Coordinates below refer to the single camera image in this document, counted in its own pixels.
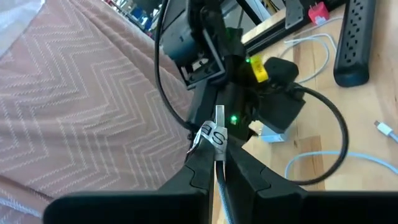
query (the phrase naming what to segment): black plastic housing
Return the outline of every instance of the black plastic housing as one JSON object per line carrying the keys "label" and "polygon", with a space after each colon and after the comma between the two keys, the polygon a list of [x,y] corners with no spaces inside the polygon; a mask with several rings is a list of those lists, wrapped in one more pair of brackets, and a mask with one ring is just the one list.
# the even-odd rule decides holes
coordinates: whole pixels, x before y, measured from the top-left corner
{"label": "black plastic housing", "polygon": [[53,201],[44,224],[211,223],[213,145],[203,139],[189,160],[159,190],[78,192]]}
{"label": "black plastic housing", "polygon": [[238,224],[397,223],[397,192],[307,192],[228,146],[225,175]]}
{"label": "black plastic housing", "polygon": [[333,72],[339,86],[358,86],[369,80],[375,7],[376,0],[346,4]]}

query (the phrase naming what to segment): green led light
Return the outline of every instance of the green led light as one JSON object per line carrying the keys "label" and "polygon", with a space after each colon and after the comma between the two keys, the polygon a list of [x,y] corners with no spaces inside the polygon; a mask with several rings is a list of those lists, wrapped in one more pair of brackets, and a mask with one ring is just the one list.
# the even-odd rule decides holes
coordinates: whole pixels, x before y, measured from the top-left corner
{"label": "green led light", "polygon": [[235,115],[231,116],[231,124],[235,125],[238,123],[238,117]]}

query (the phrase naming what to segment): blue object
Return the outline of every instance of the blue object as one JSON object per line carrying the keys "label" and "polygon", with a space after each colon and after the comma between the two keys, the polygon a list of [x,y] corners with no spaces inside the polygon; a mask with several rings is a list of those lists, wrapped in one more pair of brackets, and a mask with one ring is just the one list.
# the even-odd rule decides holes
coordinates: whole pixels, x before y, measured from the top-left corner
{"label": "blue object", "polygon": [[140,18],[141,16],[142,16],[142,13],[143,13],[144,11],[140,8],[140,7],[135,7],[131,12],[130,12],[130,14],[132,15],[132,16],[134,16],[135,18]]}
{"label": "blue object", "polygon": [[[286,168],[285,168],[285,178],[287,179],[288,175],[289,175],[289,169],[290,166],[293,164],[294,161],[296,161],[297,159],[303,158],[303,157],[308,157],[308,156],[320,156],[320,155],[338,155],[340,154],[339,151],[318,151],[318,152],[306,152],[303,154],[300,154],[298,156],[295,156],[292,160],[289,161],[289,163],[287,164]],[[382,159],[378,159],[376,157],[373,156],[369,156],[367,154],[362,154],[362,153],[357,153],[357,152],[349,152],[347,154],[347,156],[352,156],[352,157],[357,157],[357,158],[361,158],[361,159],[366,159],[375,163],[378,163],[382,166],[387,167],[388,169],[390,169],[391,171],[393,171],[395,174],[398,174],[398,168],[394,167],[393,165],[391,165],[390,163],[382,160]]]}
{"label": "blue object", "polygon": [[260,136],[263,141],[268,143],[284,142],[289,137],[289,128],[284,133],[276,133],[271,128],[268,128],[266,125],[263,125]]}
{"label": "blue object", "polygon": [[145,23],[145,30],[149,30],[152,26],[152,20],[148,18],[148,21]]}

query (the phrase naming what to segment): black cable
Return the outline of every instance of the black cable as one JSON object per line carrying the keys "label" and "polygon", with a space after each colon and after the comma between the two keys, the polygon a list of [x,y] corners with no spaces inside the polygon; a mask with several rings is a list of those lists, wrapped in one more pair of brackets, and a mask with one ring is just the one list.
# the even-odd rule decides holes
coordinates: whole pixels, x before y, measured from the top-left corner
{"label": "black cable", "polygon": [[310,88],[307,88],[307,87],[300,86],[300,85],[294,86],[293,91],[308,93],[309,95],[312,95],[315,98],[317,98],[318,100],[320,100],[327,107],[329,107],[331,112],[335,115],[338,124],[340,125],[341,138],[342,138],[340,155],[338,156],[336,162],[330,167],[330,169],[328,171],[326,171],[324,174],[322,174],[321,176],[319,176],[315,179],[312,179],[312,180],[291,180],[291,182],[293,182],[297,185],[317,184],[319,182],[324,181],[325,179],[330,177],[333,173],[335,173],[337,171],[337,169],[342,165],[344,159],[346,158],[347,153],[348,153],[348,144],[349,144],[347,124],[346,124],[346,121],[344,120],[343,115],[338,110],[338,108],[328,98],[326,98],[319,92],[312,90]]}
{"label": "black cable", "polygon": [[238,28],[241,28],[242,26],[242,20],[243,20],[243,9],[241,9],[241,15],[239,16],[239,21],[238,21]]}
{"label": "black cable", "polygon": [[270,0],[269,3],[272,5],[272,7],[275,9],[275,11],[280,10],[278,7],[276,7],[275,3],[272,0]]}
{"label": "black cable", "polygon": [[195,129],[193,128],[193,126],[191,126],[187,122],[185,122],[177,114],[177,112],[175,112],[175,110],[173,109],[172,105],[170,104],[170,101],[167,99],[166,94],[164,93],[162,82],[160,81],[159,43],[160,43],[160,36],[162,35],[162,26],[163,26],[164,15],[165,15],[166,7],[167,7],[168,3],[169,3],[169,0],[163,0],[162,1],[162,7],[160,8],[159,19],[157,20],[157,27],[156,27],[156,32],[155,32],[155,62],[154,63],[155,63],[156,87],[159,90],[160,97],[162,98],[162,101],[163,101],[164,105],[166,106],[167,110],[172,114],[172,116],[177,120],[177,122],[181,126],[183,126],[185,129],[195,132]]}

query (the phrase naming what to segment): pink patterned fabric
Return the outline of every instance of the pink patterned fabric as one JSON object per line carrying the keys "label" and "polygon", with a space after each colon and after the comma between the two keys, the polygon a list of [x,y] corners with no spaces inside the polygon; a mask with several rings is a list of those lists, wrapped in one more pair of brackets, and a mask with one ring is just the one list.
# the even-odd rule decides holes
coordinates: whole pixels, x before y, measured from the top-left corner
{"label": "pink patterned fabric", "polygon": [[[181,168],[188,133],[153,58],[153,40],[104,2],[45,3],[0,58],[0,223],[40,223],[70,192],[156,189]],[[192,93],[160,64],[184,117]]]}

